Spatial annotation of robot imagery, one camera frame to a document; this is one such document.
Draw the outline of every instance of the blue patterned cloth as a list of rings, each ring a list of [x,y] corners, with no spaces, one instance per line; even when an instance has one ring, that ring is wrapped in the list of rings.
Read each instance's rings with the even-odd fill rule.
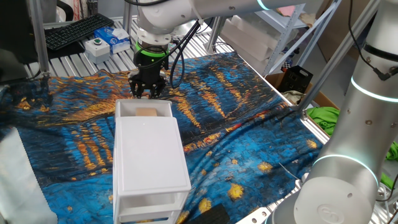
[[[301,176],[322,145],[236,53],[185,65],[180,88],[162,95],[173,102],[192,183],[178,222],[221,203],[235,223],[294,188],[279,163]],[[114,102],[130,98],[127,74],[43,79],[1,93],[1,127],[17,127],[59,223],[112,223]]]

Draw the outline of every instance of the white box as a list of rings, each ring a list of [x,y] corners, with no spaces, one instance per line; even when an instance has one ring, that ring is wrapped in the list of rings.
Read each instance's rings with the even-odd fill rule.
[[[157,116],[135,116],[137,108]],[[191,183],[171,102],[117,100],[115,122],[114,223],[174,224]]]
[[[95,44],[96,40],[100,40],[101,44]],[[109,60],[109,57],[111,56],[109,44],[101,38],[95,38],[93,40],[86,41],[85,48],[85,54],[87,55],[88,59],[95,64],[105,62]]]

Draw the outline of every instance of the black cable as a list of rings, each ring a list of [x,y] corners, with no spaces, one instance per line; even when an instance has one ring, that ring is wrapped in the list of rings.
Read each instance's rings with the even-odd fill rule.
[[[397,180],[398,180],[398,174],[397,174],[396,179],[394,180],[394,183],[392,185],[390,196],[387,199],[384,199],[384,200],[376,200],[377,202],[387,202],[387,201],[389,201],[391,199],[392,193],[394,193],[394,188],[396,187]]]
[[[27,80],[27,81],[31,81],[31,80],[37,78],[37,77],[40,75],[40,73],[41,73],[41,71],[40,71],[40,69],[39,69],[39,71],[37,71],[37,73],[36,73],[32,78],[26,78],[26,80]]]
[[[154,2],[135,2],[133,0],[124,0],[124,1],[135,6],[155,6],[157,4],[167,2],[168,0],[158,0]]]
[[[354,32],[353,32],[353,30],[351,28],[351,16],[352,16],[352,13],[353,13],[353,0],[351,0],[349,2],[349,15],[348,15],[348,30],[349,30],[349,33],[351,34],[351,37],[353,38],[354,43],[355,43],[356,47],[358,48],[359,56],[361,57],[363,62],[365,62],[366,65],[369,65],[369,67],[371,67],[373,69],[374,73],[376,73],[379,77],[383,76],[384,74],[382,72],[380,72],[380,70],[378,70],[377,68],[373,67],[369,62],[367,62],[366,59],[362,55],[361,49],[359,47],[359,44],[356,41],[355,36],[354,36]]]
[[[192,39],[192,37],[197,33],[197,30],[200,28],[199,23],[197,22],[193,27],[195,27],[194,29],[192,29],[191,32],[188,32],[188,37],[187,37],[187,41],[184,42],[184,44],[182,45],[182,47],[178,47],[178,49],[180,49],[180,52],[177,54],[172,69],[170,71],[170,83],[172,88],[178,88],[184,78],[185,75],[185,62],[184,62],[184,56],[183,56],[183,51],[185,49],[185,47],[188,45],[189,41]],[[174,76],[174,70],[175,70],[175,66],[177,65],[178,59],[181,57],[182,60],[182,73],[181,73],[181,78],[180,81],[178,82],[177,86],[174,86],[173,84],[173,76]]]
[[[175,66],[178,63],[178,58],[180,57],[180,52],[177,54],[177,57],[175,58],[174,63],[172,65],[172,69],[170,71],[170,84],[171,84],[172,88],[178,88],[181,85],[181,82],[184,79],[184,75],[185,75],[184,54],[181,54],[181,64],[182,64],[181,77],[180,77],[180,81],[178,82],[177,86],[174,86],[174,83],[173,83],[174,70],[175,70]]]
[[[206,26],[206,28],[205,28],[204,30],[202,30],[202,31],[200,31],[200,30],[197,31],[197,34],[201,34],[201,33],[203,33],[205,30],[207,30],[207,28],[209,28],[210,24],[213,22],[213,19],[214,19],[214,17],[211,18],[211,20],[210,20],[209,24]]]

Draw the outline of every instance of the metal pole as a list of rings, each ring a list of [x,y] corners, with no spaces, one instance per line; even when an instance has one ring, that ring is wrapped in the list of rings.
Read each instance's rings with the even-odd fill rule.
[[[380,0],[371,0],[369,4],[366,6],[365,10],[362,12],[358,20],[355,22],[353,26],[353,33],[355,38],[357,38],[369,21],[372,19],[373,15],[376,13]],[[329,62],[326,64],[325,68],[322,70],[320,79],[317,83],[311,88],[311,90],[306,94],[305,98],[298,106],[294,106],[295,110],[303,111],[305,110],[312,100],[318,95],[322,85],[329,77],[331,71],[341,62],[341,59],[347,54],[348,50],[353,45],[354,41],[351,35],[348,33],[344,38],[343,42],[340,44],[335,54],[331,57]]]
[[[124,2],[123,29],[131,35],[132,5]]]
[[[320,26],[316,29],[311,41],[308,43],[307,47],[305,48],[302,56],[297,62],[297,65],[303,67],[305,61],[307,60],[308,56],[310,55],[312,49],[317,44],[319,38],[321,37],[323,31],[325,30],[326,26],[329,24],[330,19],[333,17],[334,13],[336,12],[338,6],[340,5],[341,0],[335,0],[334,3],[330,7],[334,7],[333,10],[330,12],[329,16],[322,21]]]
[[[307,30],[303,36],[301,36],[301,38],[285,53],[285,55],[280,58],[278,60],[278,62],[276,62],[274,64],[274,66],[272,66],[271,70],[269,71],[269,73],[273,73],[279,66],[282,65],[282,63],[287,59],[287,57],[293,53],[293,51],[299,47],[299,45],[318,27],[320,26],[320,24],[322,22],[324,22],[324,20],[329,16],[329,14],[332,12],[332,10],[334,9],[335,3],[333,3],[328,10],[325,11],[325,13],[323,13],[323,15],[313,24],[313,26],[311,28],[309,28],[309,30]]]
[[[217,42],[218,36],[223,30],[225,21],[227,17],[218,16],[214,19],[213,28],[211,30],[209,42],[205,43],[206,52],[208,54],[215,54],[216,47],[215,44]]]
[[[283,33],[281,33],[281,35],[279,37],[277,47],[273,51],[272,55],[269,57],[266,69],[262,73],[263,77],[265,77],[266,75],[268,75],[270,73],[271,68],[274,66],[279,54],[285,49],[285,46],[287,44],[287,39],[289,38],[289,35],[292,32],[292,29],[294,28],[294,25],[295,25],[297,19],[299,18],[301,12],[303,11],[304,6],[305,6],[305,4],[300,4],[295,7],[294,12],[286,25],[285,31]]]
[[[45,35],[43,27],[43,16],[40,1],[30,0],[30,14],[32,16],[32,25],[35,35],[36,51],[42,75],[50,74],[49,56],[47,55],[47,45],[45,44]]]

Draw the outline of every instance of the white cloth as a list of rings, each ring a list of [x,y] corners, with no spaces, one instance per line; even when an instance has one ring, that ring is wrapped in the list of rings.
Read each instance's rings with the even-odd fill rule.
[[[8,223],[58,223],[37,183],[16,128],[0,142],[0,183],[0,213]]]

